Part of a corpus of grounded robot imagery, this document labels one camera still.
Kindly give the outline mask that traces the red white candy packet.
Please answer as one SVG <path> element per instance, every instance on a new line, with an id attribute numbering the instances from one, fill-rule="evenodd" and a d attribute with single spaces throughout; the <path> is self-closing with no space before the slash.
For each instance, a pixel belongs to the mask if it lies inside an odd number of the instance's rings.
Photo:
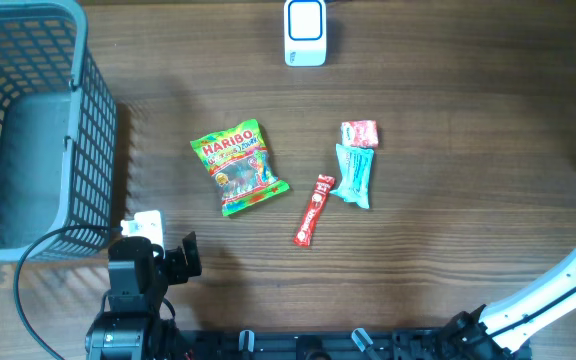
<path id="1" fill-rule="evenodd" d="M 347 121 L 341 123 L 341 143 L 344 146 L 377 148 L 379 136 L 374 120 Z"/>

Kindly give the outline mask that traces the grey plastic shopping basket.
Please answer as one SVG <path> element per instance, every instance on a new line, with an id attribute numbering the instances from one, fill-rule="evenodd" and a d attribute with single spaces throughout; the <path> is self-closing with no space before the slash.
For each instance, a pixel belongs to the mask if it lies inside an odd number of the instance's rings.
<path id="1" fill-rule="evenodd" d="M 0 262 L 99 252 L 116 103 L 74 1 L 0 1 Z"/>

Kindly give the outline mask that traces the teal tissue packet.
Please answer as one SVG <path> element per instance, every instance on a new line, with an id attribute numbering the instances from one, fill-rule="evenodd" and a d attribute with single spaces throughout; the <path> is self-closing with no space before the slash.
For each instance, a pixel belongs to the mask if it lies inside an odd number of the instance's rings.
<path id="1" fill-rule="evenodd" d="M 369 181 L 374 151 L 337 144 L 336 155 L 342 179 L 331 194 L 347 203 L 369 209 Z"/>

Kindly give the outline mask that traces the red stick sachet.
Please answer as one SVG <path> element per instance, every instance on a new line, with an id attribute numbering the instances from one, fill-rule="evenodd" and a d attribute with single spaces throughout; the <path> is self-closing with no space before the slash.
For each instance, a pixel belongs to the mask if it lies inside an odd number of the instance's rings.
<path id="1" fill-rule="evenodd" d="M 309 247 L 311 245 L 318 219 L 335 181 L 336 179 L 329 175 L 320 174 L 318 176 L 302 222 L 293 238 L 293 242 L 297 246 Z"/>

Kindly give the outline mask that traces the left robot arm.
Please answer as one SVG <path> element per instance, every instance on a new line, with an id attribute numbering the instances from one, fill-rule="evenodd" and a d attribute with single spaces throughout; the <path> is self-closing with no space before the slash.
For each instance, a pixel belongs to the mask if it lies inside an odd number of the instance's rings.
<path id="1" fill-rule="evenodd" d="M 85 349 L 89 359 L 191 359 L 192 350 L 173 317 L 160 315 L 171 285 L 202 273 L 196 234 L 182 245 L 165 250 L 141 236 L 126 237 L 108 251 L 110 289 L 90 326 Z"/>

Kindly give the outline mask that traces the green Haribo candy bag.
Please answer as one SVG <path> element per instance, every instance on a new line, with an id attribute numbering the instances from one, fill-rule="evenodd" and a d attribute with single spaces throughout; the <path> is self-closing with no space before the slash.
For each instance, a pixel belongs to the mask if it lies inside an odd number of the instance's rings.
<path id="1" fill-rule="evenodd" d="M 224 217 L 290 189 L 270 165 L 268 147 L 256 119 L 207 134 L 190 145 L 216 184 Z"/>

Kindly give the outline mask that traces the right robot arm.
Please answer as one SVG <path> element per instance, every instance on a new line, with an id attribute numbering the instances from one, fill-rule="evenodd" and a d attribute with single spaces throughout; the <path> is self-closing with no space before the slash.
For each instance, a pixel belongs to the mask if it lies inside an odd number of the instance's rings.
<path id="1" fill-rule="evenodd" d="M 437 334 L 439 359 L 513 359 L 528 339 L 576 309 L 576 247 L 517 293 L 454 316 Z"/>

